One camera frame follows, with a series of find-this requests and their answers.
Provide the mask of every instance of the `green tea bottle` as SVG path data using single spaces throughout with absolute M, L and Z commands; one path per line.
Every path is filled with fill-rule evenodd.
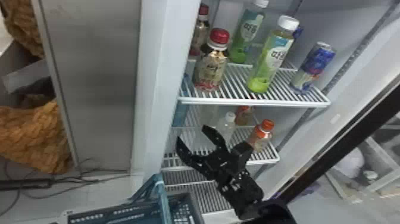
M 299 21 L 287 15 L 278 19 L 278 29 L 268 35 L 256 64 L 247 80 L 247 87 L 253 92 L 265 92 L 272 82 L 276 72 L 285 59 L 293 43 L 293 31 L 299 26 Z
M 229 60 L 235 63 L 244 63 L 251 41 L 257 34 L 264 19 L 264 9 L 268 0 L 254 0 L 246 6 L 242 19 L 236 29 L 232 45 L 229 48 Z

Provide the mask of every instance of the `floor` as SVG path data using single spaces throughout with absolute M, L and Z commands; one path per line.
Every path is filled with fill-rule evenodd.
M 92 178 L 110 178 L 118 175 L 102 175 Z M 122 201 L 132 195 L 139 187 L 140 174 L 115 179 L 106 183 L 85 186 L 54 197 L 33 200 L 21 196 L 15 207 L 0 217 L 1 224 L 47 224 L 54 222 L 62 211 L 76 207 L 102 207 Z M 321 187 L 313 194 L 297 198 L 289 204 L 298 224 L 312 223 L 395 223 L 385 222 L 376 212 L 365 206 L 350 206 L 334 192 L 325 177 L 318 180 Z M 72 183 L 55 185 L 47 190 L 31 190 L 32 195 L 48 195 L 75 186 Z M 3 211 L 15 199 L 15 192 L 0 192 L 0 211 Z M 235 223 L 237 218 L 232 211 L 218 215 L 205 215 L 205 223 Z

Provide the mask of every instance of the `refrigerator door frame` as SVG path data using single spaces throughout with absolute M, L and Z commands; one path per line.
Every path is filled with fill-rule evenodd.
M 297 178 L 280 199 L 292 201 L 355 147 L 400 111 L 400 74 L 342 128 L 322 149 L 317 161 Z
M 160 172 L 200 0 L 142 1 L 131 172 Z

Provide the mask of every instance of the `blue plastic basket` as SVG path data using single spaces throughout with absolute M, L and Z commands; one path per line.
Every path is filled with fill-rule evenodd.
M 160 174 L 153 175 L 131 198 L 118 206 L 69 214 L 69 224 L 204 224 L 188 192 L 167 195 Z

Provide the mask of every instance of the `metal wall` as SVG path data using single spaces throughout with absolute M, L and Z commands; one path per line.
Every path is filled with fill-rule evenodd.
M 141 1 L 33 5 L 75 162 L 92 158 L 103 168 L 128 169 Z

